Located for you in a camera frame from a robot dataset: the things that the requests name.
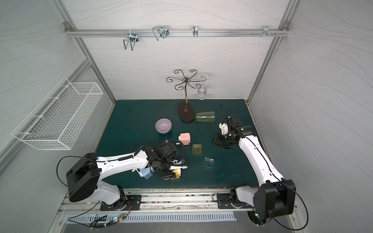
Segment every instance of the white wire basket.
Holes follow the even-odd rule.
[[[64,77],[49,92],[11,133],[12,136],[39,150],[72,148],[103,92],[95,82],[66,80]],[[53,91],[57,94],[49,97]],[[45,100],[50,103],[41,110]]]

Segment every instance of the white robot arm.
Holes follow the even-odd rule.
[[[219,127],[221,132],[215,134],[212,143],[226,149],[238,145],[258,179],[259,187],[240,186],[232,189],[232,205],[235,208],[239,208],[243,203],[251,205],[261,224],[265,223],[267,218],[291,214],[294,208],[295,185],[292,180],[285,180],[277,171],[260,146],[252,128],[243,126],[238,115],[228,116],[226,122],[220,123]]]
[[[171,141],[177,141],[183,148],[182,156],[176,160],[177,149]],[[66,174],[69,200],[81,201],[94,198],[112,205],[117,210],[126,203],[126,196],[120,185],[110,185],[104,178],[124,171],[137,171],[141,177],[150,178],[155,169],[162,171],[163,179],[177,179],[181,169],[188,168],[183,160],[184,146],[178,140],[165,140],[165,143],[153,147],[140,147],[129,154],[95,157],[94,153],[86,154]]]

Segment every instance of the aluminum rail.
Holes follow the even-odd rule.
[[[167,37],[194,37],[192,29],[169,29]],[[126,37],[130,32],[125,30],[71,30],[66,31],[67,37]],[[154,37],[151,29],[131,29],[138,37]],[[261,37],[263,29],[198,29],[198,37]],[[268,33],[273,37],[286,37],[289,31],[269,29]]]

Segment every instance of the dark green mat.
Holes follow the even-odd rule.
[[[223,120],[220,105],[229,105],[230,114],[239,114],[243,125],[254,127],[244,100],[190,100],[196,113],[215,111],[215,122],[187,123],[180,119],[177,104],[181,100],[119,100],[117,101],[105,132],[96,150],[96,156],[113,156],[136,151],[141,145],[158,145],[164,138],[177,139],[180,133],[189,132],[191,143],[185,146],[184,158],[188,168],[183,169],[180,179],[163,180],[158,171],[150,179],[139,177],[137,172],[126,171],[104,179],[123,188],[207,188],[231,187],[246,184],[258,186],[258,181],[247,157],[236,146],[223,149],[211,144]],[[224,116],[228,111],[223,106]],[[172,129],[160,134],[155,123],[168,118]],[[202,144],[202,154],[192,153],[192,144]],[[203,167],[204,158],[215,159],[213,169]]]

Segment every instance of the green glass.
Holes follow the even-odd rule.
[[[195,120],[198,122],[214,122],[215,121],[215,112],[208,111],[204,113],[197,113],[195,115]]]

